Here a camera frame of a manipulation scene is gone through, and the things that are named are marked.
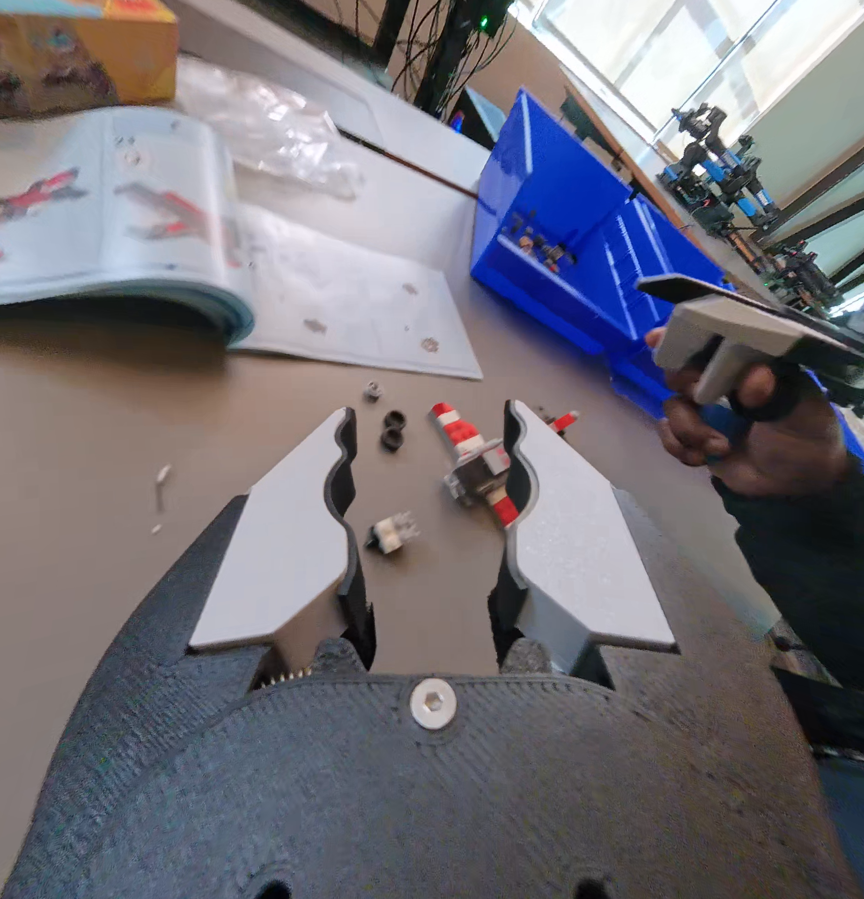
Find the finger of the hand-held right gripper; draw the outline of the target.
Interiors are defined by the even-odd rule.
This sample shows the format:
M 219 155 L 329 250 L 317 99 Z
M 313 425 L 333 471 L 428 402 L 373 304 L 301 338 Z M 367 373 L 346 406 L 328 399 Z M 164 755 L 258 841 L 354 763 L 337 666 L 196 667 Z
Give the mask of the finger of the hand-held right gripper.
M 828 324 L 797 310 L 774 308 L 679 274 L 643 277 L 636 287 L 673 305 L 656 365 L 680 371 L 707 354 L 694 386 L 697 405 L 730 398 L 752 365 L 788 361 L 850 385 L 850 346 Z

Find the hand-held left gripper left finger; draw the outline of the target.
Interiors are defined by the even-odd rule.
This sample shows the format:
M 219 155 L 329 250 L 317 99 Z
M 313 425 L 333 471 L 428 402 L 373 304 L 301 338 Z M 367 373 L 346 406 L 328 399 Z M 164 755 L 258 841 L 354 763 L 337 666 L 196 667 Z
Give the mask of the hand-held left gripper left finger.
M 300 671 L 319 642 L 344 637 L 371 668 L 374 613 L 345 520 L 356 455 L 355 411 L 342 407 L 250 487 L 191 650 L 270 646 L 283 671 Z

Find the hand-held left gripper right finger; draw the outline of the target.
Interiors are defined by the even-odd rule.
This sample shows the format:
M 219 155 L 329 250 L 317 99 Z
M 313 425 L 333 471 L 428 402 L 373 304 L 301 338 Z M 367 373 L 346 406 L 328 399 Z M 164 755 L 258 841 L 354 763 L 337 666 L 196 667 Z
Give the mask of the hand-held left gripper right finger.
M 605 646 L 678 655 L 610 481 L 519 400 L 504 446 L 513 518 L 487 603 L 499 668 L 523 639 L 568 676 L 606 676 Z

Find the small grey white brick piece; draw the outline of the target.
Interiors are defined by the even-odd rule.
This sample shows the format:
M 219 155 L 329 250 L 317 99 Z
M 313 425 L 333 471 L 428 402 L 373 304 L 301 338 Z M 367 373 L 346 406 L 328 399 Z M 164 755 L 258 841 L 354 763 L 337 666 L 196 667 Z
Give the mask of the small grey white brick piece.
M 370 526 L 364 547 L 383 556 L 400 551 L 418 538 L 420 531 L 409 511 L 395 513 Z

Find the red grey toy brick model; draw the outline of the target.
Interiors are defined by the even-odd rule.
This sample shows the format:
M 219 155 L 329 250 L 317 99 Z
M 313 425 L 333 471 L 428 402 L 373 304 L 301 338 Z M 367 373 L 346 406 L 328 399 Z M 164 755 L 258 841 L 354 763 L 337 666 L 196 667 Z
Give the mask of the red grey toy brick model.
M 453 468 L 444 478 L 452 498 L 467 508 L 486 506 L 500 527 L 509 529 L 519 512 L 506 490 L 511 458 L 503 439 L 486 440 L 448 403 L 433 405 L 429 416 L 453 456 Z

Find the person's right forearm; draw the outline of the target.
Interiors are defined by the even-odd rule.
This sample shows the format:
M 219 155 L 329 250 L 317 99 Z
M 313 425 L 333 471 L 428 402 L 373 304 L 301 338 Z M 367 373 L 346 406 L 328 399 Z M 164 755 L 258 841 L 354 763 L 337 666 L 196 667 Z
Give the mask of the person's right forearm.
M 775 669 L 811 744 L 864 754 L 864 471 L 848 456 L 829 489 L 749 497 L 718 478 L 753 575 L 834 686 Z

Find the person's right hand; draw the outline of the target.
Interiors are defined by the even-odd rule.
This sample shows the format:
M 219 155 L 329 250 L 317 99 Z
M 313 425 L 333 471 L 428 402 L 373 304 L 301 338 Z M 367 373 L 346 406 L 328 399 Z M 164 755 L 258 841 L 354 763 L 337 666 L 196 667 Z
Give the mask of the person's right hand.
M 665 372 L 673 397 L 658 431 L 665 450 L 683 465 L 706 467 L 730 491 L 748 497 L 817 494 L 844 478 L 850 463 L 840 423 L 807 375 L 787 416 L 753 423 L 737 442 L 702 419 L 694 398 L 700 377 L 696 367 Z

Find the pile of small toy bricks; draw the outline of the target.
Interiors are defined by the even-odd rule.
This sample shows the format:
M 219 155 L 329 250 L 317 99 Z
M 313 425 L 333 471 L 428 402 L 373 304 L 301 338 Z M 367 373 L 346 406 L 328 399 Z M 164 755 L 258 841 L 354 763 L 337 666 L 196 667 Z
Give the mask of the pile of small toy bricks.
M 513 212 L 506 228 L 510 240 L 521 253 L 541 264 L 555 275 L 567 274 L 577 265 L 578 255 L 565 240 L 558 241 L 541 231 L 536 224 L 536 214 Z

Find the blue plastic storage box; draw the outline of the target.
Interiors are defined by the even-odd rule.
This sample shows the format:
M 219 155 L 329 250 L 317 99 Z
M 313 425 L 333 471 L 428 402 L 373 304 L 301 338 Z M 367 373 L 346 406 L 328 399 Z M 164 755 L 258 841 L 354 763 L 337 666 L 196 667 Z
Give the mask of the blue plastic storage box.
M 515 211 L 534 211 L 541 231 L 577 253 L 577 265 L 555 275 L 521 253 L 506 234 Z M 644 336 L 667 323 L 673 305 L 636 284 L 667 274 L 730 286 L 650 199 L 520 90 L 480 177 L 472 277 L 585 354 L 604 357 L 615 392 L 659 417 L 670 392 Z

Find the open instruction booklet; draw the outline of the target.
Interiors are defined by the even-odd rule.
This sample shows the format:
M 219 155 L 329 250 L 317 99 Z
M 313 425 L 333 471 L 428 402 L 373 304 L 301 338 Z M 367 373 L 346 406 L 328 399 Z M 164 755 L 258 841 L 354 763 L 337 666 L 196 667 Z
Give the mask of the open instruction booklet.
M 62 305 L 203 326 L 233 352 L 481 380 L 442 273 L 238 200 L 176 111 L 0 121 L 0 312 Z

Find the clear plastic bag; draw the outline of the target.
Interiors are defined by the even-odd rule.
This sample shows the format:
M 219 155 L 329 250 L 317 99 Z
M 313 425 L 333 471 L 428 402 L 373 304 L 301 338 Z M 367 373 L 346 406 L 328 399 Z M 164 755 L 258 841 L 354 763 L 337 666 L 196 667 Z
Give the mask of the clear plastic bag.
M 280 84 L 182 55 L 177 106 L 212 128 L 240 166 L 342 200 L 362 169 L 329 113 Z

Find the yellow toy brick box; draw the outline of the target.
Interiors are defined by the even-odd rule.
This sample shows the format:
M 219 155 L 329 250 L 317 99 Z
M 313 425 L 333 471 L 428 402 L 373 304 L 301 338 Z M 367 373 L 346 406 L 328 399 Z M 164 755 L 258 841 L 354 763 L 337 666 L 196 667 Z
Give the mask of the yellow toy brick box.
M 158 1 L 0 1 L 0 118 L 170 103 L 178 44 Z

